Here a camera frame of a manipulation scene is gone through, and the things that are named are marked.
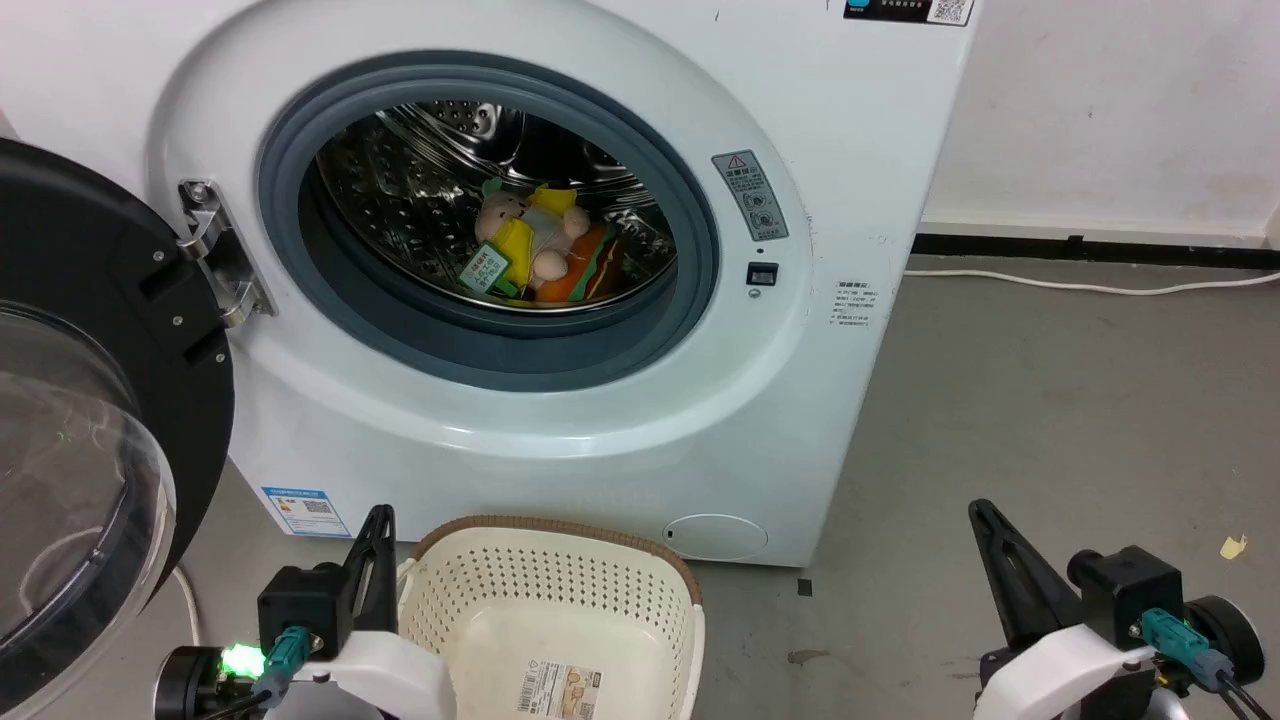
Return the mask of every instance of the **sticker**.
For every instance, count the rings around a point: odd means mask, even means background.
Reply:
[[[755,152],[739,150],[714,155],[712,163],[724,178],[728,191],[733,193],[733,201],[737,202],[737,209],[742,211],[742,219],[751,231],[751,240],[760,242],[787,237],[787,222],[782,217],[782,208],[773,195],[769,178],[755,160]]]
[[[845,19],[966,26],[974,0],[846,0]]]
[[[603,675],[579,665],[530,660],[516,712],[559,720],[591,720]]]
[[[831,304],[829,325],[869,328],[879,305],[881,293],[861,281],[836,281],[836,299]]]
[[[476,292],[489,292],[509,264],[511,260],[486,242],[467,260],[467,266],[458,273],[458,281]]]
[[[1242,552],[1244,552],[1244,546],[1247,544],[1249,544],[1249,538],[1244,536],[1240,536],[1240,539],[1228,536],[1226,539],[1222,541],[1222,550],[1217,551],[1217,553],[1228,560],[1235,560]]]
[[[325,536],[349,538],[347,525],[329,502],[329,496],[317,489],[262,488],[266,500],[296,536]]]

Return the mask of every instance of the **open door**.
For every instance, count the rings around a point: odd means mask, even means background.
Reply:
[[[221,315],[140,200],[0,140],[0,715],[58,697],[191,542],[230,439]]]

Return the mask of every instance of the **blue label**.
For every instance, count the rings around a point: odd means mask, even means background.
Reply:
[[[275,514],[296,536],[349,538],[347,525],[324,491],[298,488],[262,488],[262,495],[275,506]]]

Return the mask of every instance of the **black cable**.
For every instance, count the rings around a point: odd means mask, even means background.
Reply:
[[[1243,710],[1240,710],[1240,706],[1236,705],[1234,700],[1231,700],[1231,696],[1222,692],[1217,697],[1222,698],[1222,702],[1225,702],[1226,706],[1231,708],[1231,712],[1234,712],[1236,717],[1239,717],[1240,720],[1249,720],[1249,716],[1245,715]]]
[[[1267,712],[1266,710],[1262,710],[1262,706],[1258,703],[1258,701],[1253,700],[1253,696],[1251,696],[1249,691],[1244,689],[1244,687],[1240,685],[1239,680],[1222,671],[1219,671],[1219,679],[1222,680],[1222,683],[1225,683],[1226,687],[1235,693],[1235,697],[1240,698],[1240,701],[1244,702],[1244,705],[1247,705],[1249,710],[1252,710],[1253,714],[1258,716],[1260,720],[1272,720],[1271,714]]]
[[[215,710],[209,715],[202,715],[197,720],[224,720],[225,717],[234,717],[246,710],[257,707],[262,705],[271,697],[271,691],[262,691],[256,694],[251,694],[246,698],[238,700],[221,710]]]

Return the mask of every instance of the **paper scrap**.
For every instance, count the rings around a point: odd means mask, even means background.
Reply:
[[[1228,536],[1222,542],[1222,550],[1217,551],[1219,555],[1228,560],[1235,560],[1242,552],[1244,552],[1244,546],[1249,544],[1249,538],[1240,536],[1240,539]]]

